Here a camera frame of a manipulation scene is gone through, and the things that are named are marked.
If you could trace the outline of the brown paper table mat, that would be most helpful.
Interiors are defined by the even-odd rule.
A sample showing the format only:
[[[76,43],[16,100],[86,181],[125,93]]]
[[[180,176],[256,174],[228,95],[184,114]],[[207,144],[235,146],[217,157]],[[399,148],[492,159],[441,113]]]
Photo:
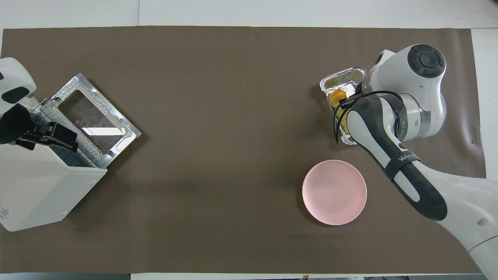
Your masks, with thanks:
[[[61,221],[0,226],[0,273],[479,273],[361,148],[336,144],[319,81],[423,43],[446,58],[447,117],[405,143],[425,165],[485,177],[470,30],[134,26],[4,30],[35,97],[82,73],[141,132]],[[366,181],[361,215],[314,219],[317,163]]]

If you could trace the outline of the glass oven door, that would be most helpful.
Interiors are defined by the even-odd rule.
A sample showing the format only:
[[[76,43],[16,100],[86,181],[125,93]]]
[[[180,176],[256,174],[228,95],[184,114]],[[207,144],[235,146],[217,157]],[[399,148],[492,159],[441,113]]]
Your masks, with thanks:
[[[82,73],[73,76],[49,101],[67,113],[95,145],[97,161],[113,161],[142,135]]]

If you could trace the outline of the aluminium foil tray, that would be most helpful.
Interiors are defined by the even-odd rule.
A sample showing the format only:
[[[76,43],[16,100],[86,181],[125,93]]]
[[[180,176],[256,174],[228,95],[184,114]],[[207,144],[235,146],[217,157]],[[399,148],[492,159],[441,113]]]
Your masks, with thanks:
[[[331,74],[322,78],[319,82],[320,89],[325,95],[325,100],[327,105],[329,106],[329,110],[333,114],[333,108],[329,102],[329,96],[336,89],[341,88],[346,91],[347,99],[342,99],[339,101],[339,105],[344,110],[349,110],[349,106],[354,102],[354,97],[356,94],[356,90],[360,87],[360,83],[363,81],[363,78],[366,77],[365,69],[361,67],[351,67],[349,69],[345,69],[339,71],[337,73]],[[356,145],[356,142],[352,139],[350,134],[344,132],[341,127],[341,120],[343,118],[344,113],[342,113],[341,117],[338,119],[336,130],[334,130],[335,141],[339,142],[340,140],[346,145]]]

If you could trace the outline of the white toaster oven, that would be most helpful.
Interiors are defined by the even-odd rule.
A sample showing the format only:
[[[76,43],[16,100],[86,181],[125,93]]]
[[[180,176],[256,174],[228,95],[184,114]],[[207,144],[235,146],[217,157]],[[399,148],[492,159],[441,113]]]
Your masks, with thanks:
[[[0,225],[14,232],[62,221],[106,173],[68,166],[46,145],[0,145]]]

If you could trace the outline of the pink round plate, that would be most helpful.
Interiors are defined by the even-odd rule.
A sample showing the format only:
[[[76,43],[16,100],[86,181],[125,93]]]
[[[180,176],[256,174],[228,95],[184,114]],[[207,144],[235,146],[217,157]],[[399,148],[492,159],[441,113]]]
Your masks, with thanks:
[[[302,184],[302,199],[317,221],[342,226],[354,221],[366,206],[368,190],[363,176],[350,163],[327,160],[307,172]]]

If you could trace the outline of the sliced yellow bread loaf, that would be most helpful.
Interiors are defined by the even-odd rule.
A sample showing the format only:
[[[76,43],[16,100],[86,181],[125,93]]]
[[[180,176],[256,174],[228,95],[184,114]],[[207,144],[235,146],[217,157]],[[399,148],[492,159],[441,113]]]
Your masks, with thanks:
[[[331,107],[333,108],[334,130],[337,129],[336,121],[338,121],[338,119],[344,113],[343,118],[341,120],[341,127],[343,128],[345,133],[349,134],[349,130],[347,129],[347,114],[349,113],[349,110],[344,110],[340,107],[339,101],[341,101],[342,99],[347,99],[347,94],[346,91],[344,91],[341,88],[336,89],[329,96],[329,102],[331,104]]]

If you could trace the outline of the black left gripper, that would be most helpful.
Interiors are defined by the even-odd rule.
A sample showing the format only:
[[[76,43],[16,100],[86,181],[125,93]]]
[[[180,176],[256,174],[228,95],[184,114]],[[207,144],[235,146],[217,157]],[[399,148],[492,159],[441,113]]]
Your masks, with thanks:
[[[36,145],[58,146],[71,152],[78,150],[77,134],[57,122],[49,122],[36,127],[37,138],[22,136],[35,129],[30,112],[22,105],[16,104],[0,117],[0,145],[16,142],[27,150],[33,151]]]

